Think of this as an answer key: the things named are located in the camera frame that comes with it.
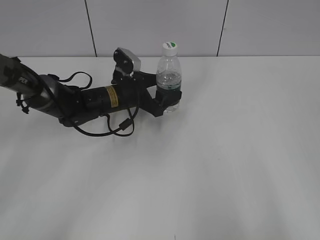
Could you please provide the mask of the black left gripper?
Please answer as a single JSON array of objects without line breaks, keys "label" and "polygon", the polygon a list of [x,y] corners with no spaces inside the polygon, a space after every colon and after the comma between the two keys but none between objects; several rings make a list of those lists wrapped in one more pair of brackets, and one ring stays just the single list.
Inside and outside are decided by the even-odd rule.
[{"label": "black left gripper", "polygon": [[138,107],[154,117],[175,112],[182,98],[180,90],[157,90],[152,97],[148,88],[157,85],[157,76],[152,73],[138,71],[122,75],[115,70],[111,83],[120,87],[122,99],[128,106]]}]

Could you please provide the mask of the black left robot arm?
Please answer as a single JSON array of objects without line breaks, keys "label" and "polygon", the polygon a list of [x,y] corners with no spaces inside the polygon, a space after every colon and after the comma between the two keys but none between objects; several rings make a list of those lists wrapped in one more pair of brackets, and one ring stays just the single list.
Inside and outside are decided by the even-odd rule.
[{"label": "black left robot arm", "polygon": [[38,75],[17,57],[0,57],[0,85],[16,92],[17,106],[53,116],[65,127],[80,126],[99,117],[130,108],[144,110],[154,117],[179,102],[180,89],[157,88],[155,97],[148,91],[156,86],[156,75],[141,71],[141,60],[124,48],[113,54],[115,69],[111,85],[91,88],[67,85],[74,75],[60,79],[54,74]]}]

